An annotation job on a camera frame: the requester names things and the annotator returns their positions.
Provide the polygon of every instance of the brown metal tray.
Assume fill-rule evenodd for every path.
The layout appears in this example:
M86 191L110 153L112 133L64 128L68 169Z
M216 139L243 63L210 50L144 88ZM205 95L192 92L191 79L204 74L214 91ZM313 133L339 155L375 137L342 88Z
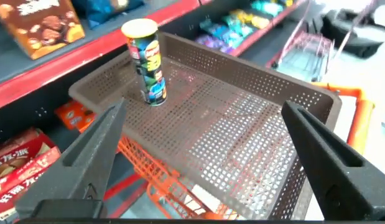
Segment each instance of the brown metal tray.
M143 102L128 52L76 82L70 95L96 113L125 97L126 136L243 217L305 213L294 211L305 174L281 107L294 101L333 129L339 97L174 35L160 34L160 50L163 105ZM306 199L296 208L306 209Z

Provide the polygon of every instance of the shopping cart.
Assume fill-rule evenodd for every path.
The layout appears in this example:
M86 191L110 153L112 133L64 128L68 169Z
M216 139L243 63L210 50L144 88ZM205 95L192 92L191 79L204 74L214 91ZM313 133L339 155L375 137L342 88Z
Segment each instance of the shopping cart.
M310 9L311 0L308 1L305 12L296 25L293 33L288 38L282 50L276 54L266 67L276 69L278 72L304 80L306 82L320 82L328 72L334 68L341 52L344 49L354 27L356 27L365 15L376 5L376 1L370 3L354 19L343 42L336 52L333 51L335 42L321 33L311 34L306 32L306 17Z
M161 106L140 99L128 52L70 88L96 113L125 97L118 147L149 182L149 198L168 218L163 202L175 218L304 216L312 193L281 107L296 102L333 129L339 97L174 35L161 34L160 46L169 92ZM218 203L203 202L197 186Z

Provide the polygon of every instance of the chocolate cookie box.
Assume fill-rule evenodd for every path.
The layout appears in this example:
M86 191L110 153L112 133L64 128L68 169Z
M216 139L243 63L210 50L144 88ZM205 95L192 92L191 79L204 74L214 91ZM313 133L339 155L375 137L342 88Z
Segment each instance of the chocolate cookie box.
M70 0L0 0L0 20L32 59L85 36Z

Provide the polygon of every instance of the pringles can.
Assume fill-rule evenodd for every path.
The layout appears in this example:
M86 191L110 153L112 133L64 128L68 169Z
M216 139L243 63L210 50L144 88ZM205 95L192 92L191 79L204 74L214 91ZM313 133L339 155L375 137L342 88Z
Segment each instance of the pringles can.
M136 66L141 95L151 106L158 106L167 98L157 27L157 23L151 19L134 19L121 28Z

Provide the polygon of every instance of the gold can lid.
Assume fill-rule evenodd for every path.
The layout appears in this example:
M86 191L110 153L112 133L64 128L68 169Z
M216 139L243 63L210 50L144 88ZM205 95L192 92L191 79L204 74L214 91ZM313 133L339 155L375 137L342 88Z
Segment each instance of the gold can lid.
M157 23L152 19L133 19L123 24L122 33L129 38L143 38L157 31Z

